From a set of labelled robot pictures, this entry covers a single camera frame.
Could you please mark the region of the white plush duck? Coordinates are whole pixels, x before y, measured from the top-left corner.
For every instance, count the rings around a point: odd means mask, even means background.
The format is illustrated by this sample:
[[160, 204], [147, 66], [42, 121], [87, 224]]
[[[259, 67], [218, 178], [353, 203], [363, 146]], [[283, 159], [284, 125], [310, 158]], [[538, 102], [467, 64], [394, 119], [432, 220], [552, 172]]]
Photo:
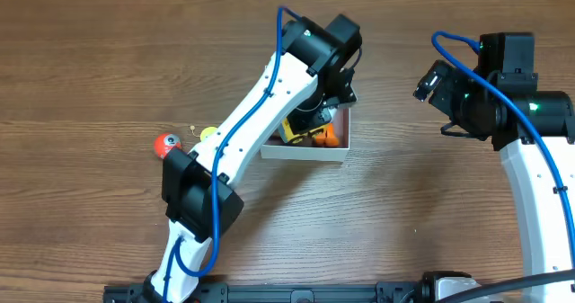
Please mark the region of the white plush duck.
[[313, 135], [314, 144], [317, 147], [339, 147], [340, 139], [337, 137], [334, 131], [334, 126], [332, 123], [322, 126]]

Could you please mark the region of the red ball toy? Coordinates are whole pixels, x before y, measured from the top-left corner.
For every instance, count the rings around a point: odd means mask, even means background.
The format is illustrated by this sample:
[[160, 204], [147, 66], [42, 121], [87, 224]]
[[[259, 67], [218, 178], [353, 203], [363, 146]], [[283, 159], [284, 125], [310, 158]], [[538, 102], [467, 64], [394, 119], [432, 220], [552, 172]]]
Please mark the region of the red ball toy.
[[164, 159], [173, 148], [181, 148], [181, 140], [172, 133], [164, 133], [158, 136], [154, 142], [155, 154]]

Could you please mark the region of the white cardboard box pink interior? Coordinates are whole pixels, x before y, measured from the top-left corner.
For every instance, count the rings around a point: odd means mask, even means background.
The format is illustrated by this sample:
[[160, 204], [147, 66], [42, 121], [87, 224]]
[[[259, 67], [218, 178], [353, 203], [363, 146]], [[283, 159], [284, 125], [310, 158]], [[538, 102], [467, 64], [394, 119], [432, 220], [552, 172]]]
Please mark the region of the white cardboard box pink interior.
[[260, 147], [263, 159], [303, 160], [318, 162], [343, 162], [350, 149], [351, 111], [337, 110], [332, 116], [334, 133], [340, 144], [337, 147], [316, 147], [305, 138], [302, 144], [289, 145], [279, 136], [282, 120], [272, 135]]

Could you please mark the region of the yellow blue toy excavator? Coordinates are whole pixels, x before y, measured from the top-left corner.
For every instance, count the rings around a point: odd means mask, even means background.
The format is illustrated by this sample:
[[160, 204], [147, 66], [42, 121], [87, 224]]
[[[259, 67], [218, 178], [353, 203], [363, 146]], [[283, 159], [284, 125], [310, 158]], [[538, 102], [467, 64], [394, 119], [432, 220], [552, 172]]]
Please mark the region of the yellow blue toy excavator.
[[318, 120], [290, 122], [288, 118], [285, 118], [281, 122], [278, 131], [285, 144], [295, 145], [306, 138], [313, 138], [324, 133], [328, 125], [329, 123]]

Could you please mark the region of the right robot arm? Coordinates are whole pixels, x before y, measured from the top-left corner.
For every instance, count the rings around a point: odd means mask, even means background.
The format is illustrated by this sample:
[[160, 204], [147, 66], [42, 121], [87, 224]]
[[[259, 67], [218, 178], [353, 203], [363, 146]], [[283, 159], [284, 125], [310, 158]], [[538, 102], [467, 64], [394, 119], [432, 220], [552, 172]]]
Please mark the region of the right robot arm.
[[441, 59], [413, 95], [443, 112], [444, 136], [489, 139], [515, 203], [523, 276], [481, 284], [464, 272], [426, 272], [411, 302], [574, 300], [574, 104], [562, 91], [540, 91], [535, 38], [529, 32], [478, 40], [437, 31]]

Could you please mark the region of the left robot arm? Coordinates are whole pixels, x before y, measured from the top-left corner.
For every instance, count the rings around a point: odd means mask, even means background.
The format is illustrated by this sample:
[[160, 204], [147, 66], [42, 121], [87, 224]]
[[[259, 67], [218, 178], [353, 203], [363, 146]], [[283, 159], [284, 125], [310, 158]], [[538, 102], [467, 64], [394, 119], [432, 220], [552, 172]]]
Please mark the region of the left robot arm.
[[214, 267], [220, 238], [237, 220], [237, 184], [274, 134], [292, 144], [316, 136], [357, 96], [352, 58], [362, 52], [360, 27], [343, 14], [326, 27], [294, 14], [277, 20], [276, 49], [261, 77], [216, 130], [185, 152], [162, 141], [162, 199], [169, 236], [160, 267], [138, 302], [183, 302]]

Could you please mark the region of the yellow wooden rattle drum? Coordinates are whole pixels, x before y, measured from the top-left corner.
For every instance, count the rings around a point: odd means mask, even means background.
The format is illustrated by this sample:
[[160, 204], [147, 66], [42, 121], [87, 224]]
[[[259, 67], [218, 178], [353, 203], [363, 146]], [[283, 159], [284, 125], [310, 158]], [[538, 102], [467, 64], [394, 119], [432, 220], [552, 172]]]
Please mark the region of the yellow wooden rattle drum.
[[211, 135], [217, 132], [217, 127], [210, 126], [204, 128], [201, 132], [197, 132], [196, 127], [194, 125], [190, 125], [190, 132], [194, 137], [198, 138], [200, 141], [204, 141], [206, 138], [210, 137]]

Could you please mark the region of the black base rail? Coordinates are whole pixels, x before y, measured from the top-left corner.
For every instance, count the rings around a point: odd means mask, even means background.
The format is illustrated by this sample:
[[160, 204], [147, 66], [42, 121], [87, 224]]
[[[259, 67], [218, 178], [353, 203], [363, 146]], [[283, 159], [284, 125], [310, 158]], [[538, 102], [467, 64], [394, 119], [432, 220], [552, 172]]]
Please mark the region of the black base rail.
[[429, 286], [413, 281], [372, 285], [228, 285], [205, 282], [186, 299], [199, 303], [399, 303], [432, 302]]

